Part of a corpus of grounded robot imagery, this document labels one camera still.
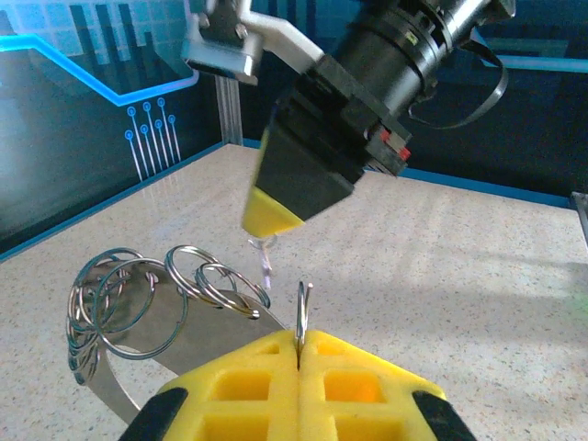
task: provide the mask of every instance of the white table surface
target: white table surface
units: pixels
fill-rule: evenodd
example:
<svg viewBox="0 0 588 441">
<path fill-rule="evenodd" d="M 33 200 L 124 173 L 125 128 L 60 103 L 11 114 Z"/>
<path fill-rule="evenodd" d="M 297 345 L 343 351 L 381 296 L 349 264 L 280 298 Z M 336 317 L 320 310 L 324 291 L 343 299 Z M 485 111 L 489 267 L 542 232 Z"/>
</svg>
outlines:
<svg viewBox="0 0 588 441">
<path fill-rule="evenodd" d="M 0 439 L 118 439 L 125 424 L 66 364 L 69 287 L 109 248 L 162 259 L 180 243 L 259 280 L 240 229 L 256 156 L 225 146 L 0 265 Z M 588 439 L 588 253 L 575 212 L 368 173 L 271 259 L 285 325 L 299 279 L 312 281 L 311 327 L 437 382 L 480 441 Z M 119 372 L 141 402 L 170 379 L 149 363 Z"/>
</svg>

